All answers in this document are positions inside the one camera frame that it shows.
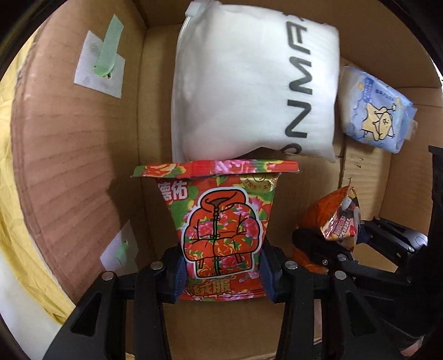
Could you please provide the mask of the white zip pouch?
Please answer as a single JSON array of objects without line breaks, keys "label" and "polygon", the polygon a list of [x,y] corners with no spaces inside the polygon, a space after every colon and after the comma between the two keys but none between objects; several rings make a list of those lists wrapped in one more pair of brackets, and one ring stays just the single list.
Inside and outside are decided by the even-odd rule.
[{"label": "white zip pouch", "polygon": [[335,159],[339,32],[264,7],[192,1],[171,100],[176,162],[259,148]]}]

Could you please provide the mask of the yellow tablecloth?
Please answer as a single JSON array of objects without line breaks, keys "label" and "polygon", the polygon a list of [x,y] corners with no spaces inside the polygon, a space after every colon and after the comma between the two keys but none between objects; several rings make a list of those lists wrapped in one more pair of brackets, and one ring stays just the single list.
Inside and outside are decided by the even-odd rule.
[{"label": "yellow tablecloth", "polygon": [[74,310],[26,227],[14,177],[11,120],[17,80],[38,33],[34,32],[1,78],[1,254],[25,293],[59,325]]}]

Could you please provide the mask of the orange snack packet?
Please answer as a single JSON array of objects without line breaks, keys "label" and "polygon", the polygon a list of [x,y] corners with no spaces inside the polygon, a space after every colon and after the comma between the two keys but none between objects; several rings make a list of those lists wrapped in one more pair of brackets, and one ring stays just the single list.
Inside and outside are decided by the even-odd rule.
[{"label": "orange snack packet", "polygon": [[299,216],[295,229],[314,230],[326,240],[336,241],[352,253],[360,224],[357,193],[352,184],[347,184],[310,205]]}]

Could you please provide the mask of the cardboard box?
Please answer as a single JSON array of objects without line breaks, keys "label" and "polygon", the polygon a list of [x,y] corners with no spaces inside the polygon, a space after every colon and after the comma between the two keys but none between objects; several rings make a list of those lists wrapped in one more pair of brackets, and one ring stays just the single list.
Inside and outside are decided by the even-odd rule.
[{"label": "cardboard box", "polygon": [[[155,179],[133,174],[138,166],[192,162],[174,161],[171,146],[176,44],[191,2],[43,4],[50,14],[13,102],[14,177],[30,236],[74,309],[101,273],[137,273],[179,246]],[[442,3],[219,2],[335,27],[339,79],[345,66],[358,68],[417,109],[418,126],[397,154],[344,133],[337,92],[333,161],[268,148],[228,159],[299,164],[298,173],[279,176],[261,250],[277,247],[293,260],[299,216],[352,184],[361,223],[383,217],[423,233],[442,273]],[[361,244],[360,230],[351,254],[384,271],[401,264]],[[277,359],[284,305],[266,290],[259,298],[178,300],[163,309],[170,359]]]}]

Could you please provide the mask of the red floral wipes pack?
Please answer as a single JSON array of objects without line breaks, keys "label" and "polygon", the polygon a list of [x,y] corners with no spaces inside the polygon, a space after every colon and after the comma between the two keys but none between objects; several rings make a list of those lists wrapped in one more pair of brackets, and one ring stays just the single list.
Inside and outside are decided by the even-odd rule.
[{"label": "red floral wipes pack", "polygon": [[155,179],[181,254],[173,300],[227,302],[263,297],[261,246],[279,176],[296,161],[225,160],[138,166]]}]

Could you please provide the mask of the light blue tissue pack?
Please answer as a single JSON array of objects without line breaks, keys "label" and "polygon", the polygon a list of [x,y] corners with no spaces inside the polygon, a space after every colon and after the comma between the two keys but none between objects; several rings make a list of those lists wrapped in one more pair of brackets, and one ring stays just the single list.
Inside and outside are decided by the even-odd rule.
[{"label": "light blue tissue pack", "polygon": [[392,154],[401,151],[418,126],[412,101],[358,68],[342,68],[338,104],[347,136]]}]

